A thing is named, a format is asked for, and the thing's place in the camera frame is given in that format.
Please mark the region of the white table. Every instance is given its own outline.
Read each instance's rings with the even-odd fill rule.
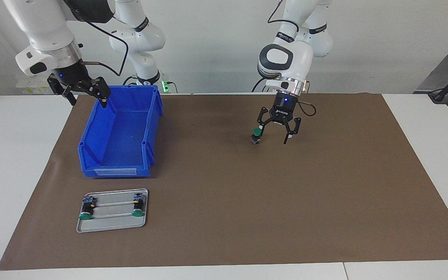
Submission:
[[[448,207],[448,108],[426,95],[385,94],[409,143]],[[0,96],[0,259],[70,113],[55,96]],[[144,279],[448,279],[448,261],[189,266],[170,268],[40,269],[0,271],[0,278]]]

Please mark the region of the green led light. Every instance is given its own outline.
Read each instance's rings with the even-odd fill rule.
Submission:
[[[169,85],[167,84],[167,82],[162,80],[162,87],[163,87],[163,92],[169,92]]]

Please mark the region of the green disc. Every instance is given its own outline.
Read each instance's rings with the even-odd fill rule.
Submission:
[[[79,215],[80,220],[89,220],[91,218],[91,214],[88,213],[82,213]]]
[[[143,213],[143,211],[134,210],[134,211],[132,211],[132,216],[142,217],[142,216],[144,216],[144,213]]]
[[[260,128],[255,128],[254,129],[254,135],[255,136],[260,136],[260,133],[262,133],[262,130]]]

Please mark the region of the blue object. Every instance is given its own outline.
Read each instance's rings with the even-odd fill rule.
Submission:
[[[162,101],[156,86],[111,86],[97,100],[78,147],[86,177],[148,177]]]

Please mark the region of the metal tray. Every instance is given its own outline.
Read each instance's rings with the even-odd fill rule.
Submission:
[[[145,215],[142,217],[135,217],[131,214],[133,209],[132,200],[135,193],[143,193],[145,195],[143,199]],[[94,207],[90,220],[78,219],[77,232],[84,233],[144,226],[148,214],[147,189],[91,192],[87,193],[85,196],[93,196],[96,198],[96,207]]]

